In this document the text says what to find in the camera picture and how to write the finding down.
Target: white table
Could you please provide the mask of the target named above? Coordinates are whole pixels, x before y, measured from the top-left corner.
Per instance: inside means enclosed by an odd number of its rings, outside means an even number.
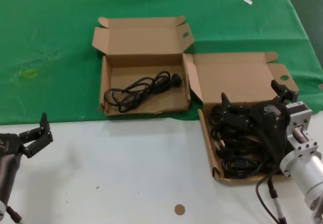
[[[310,122],[321,143],[322,126],[323,112]],[[0,132],[35,127],[1,126]],[[54,142],[32,159],[23,157],[9,201],[26,224],[274,223],[255,185],[226,186],[212,178],[199,121],[60,123],[51,129]],[[288,223],[311,223],[296,184],[275,187]],[[266,184],[260,192],[276,214]],[[175,214],[177,204],[185,206],[184,215]],[[2,223],[13,224],[8,215]]]

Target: cardboard box flap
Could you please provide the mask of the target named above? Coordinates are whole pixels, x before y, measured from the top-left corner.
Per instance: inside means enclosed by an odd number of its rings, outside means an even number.
[[[275,52],[207,53],[188,56],[190,86],[203,103],[221,103],[225,92],[231,102],[259,102],[276,96],[272,79],[297,89],[285,66],[267,64],[278,58]]]
[[[155,18],[99,18],[99,23],[105,28],[146,28],[146,27],[175,27],[184,24],[185,16],[155,17]]]
[[[179,54],[194,38],[185,17],[107,19],[96,27],[92,45],[107,55]]]

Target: green fabric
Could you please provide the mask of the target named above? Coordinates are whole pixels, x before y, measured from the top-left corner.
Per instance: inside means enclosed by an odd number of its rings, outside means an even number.
[[[91,46],[101,16],[185,15],[190,52],[277,51],[299,99],[321,110],[323,71],[290,1],[252,1],[0,0],[0,124],[37,123],[43,111],[51,122],[106,119],[97,110],[101,58]],[[190,112],[166,116],[194,120],[199,107],[193,100]]]

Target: black power cable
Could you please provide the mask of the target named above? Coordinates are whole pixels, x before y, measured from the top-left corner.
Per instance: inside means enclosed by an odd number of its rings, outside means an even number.
[[[180,87],[182,79],[178,74],[171,74],[168,71],[161,71],[155,78],[144,77],[125,89],[111,88],[104,94],[104,100],[112,106],[117,106],[120,113],[126,113],[137,108],[151,94],[160,94],[171,87]],[[127,94],[121,100],[117,93]]]
[[[15,223],[23,224],[21,216],[16,213],[10,206],[7,206],[6,211]]]
[[[272,169],[272,158],[255,131],[245,131],[225,124],[221,114],[221,106],[215,106],[209,124],[211,137],[221,143],[216,148],[216,153],[223,159],[222,169],[225,176],[231,179],[245,179],[269,172]],[[259,160],[251,158],[251,154],[258,156]]]

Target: cardboard box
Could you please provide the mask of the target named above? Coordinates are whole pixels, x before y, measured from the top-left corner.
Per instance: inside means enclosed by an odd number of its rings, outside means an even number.
[[[260,180],[262,175],[243,180],[228,179],[224,176],[222,159],[215,153],[210,137],[208,118],[212,108],[221,104],[222,92],[227,95],[231,104],[246,105],[273,99],[276,96],[271,88],[273,79],[291,90],[298,91],[288,70],[282,64],[270,63],[278,58],[275,52],[186,54],[185,57],[190,87],[203,102],[203,110],[199,110],[198,113],[212,176],[216,181],[226,182]]]
[[[126,88],[142,77],[154,78],[160,71],[181,76],[182,85],[156,94],[125,114],[160,114],[185,111],[190,105],[188,72],[183,52],[194,42],[185,17],[99,18],[92,45],[102,51],[100,104],[107,116],[120,115],[104,101],[110,88]]]

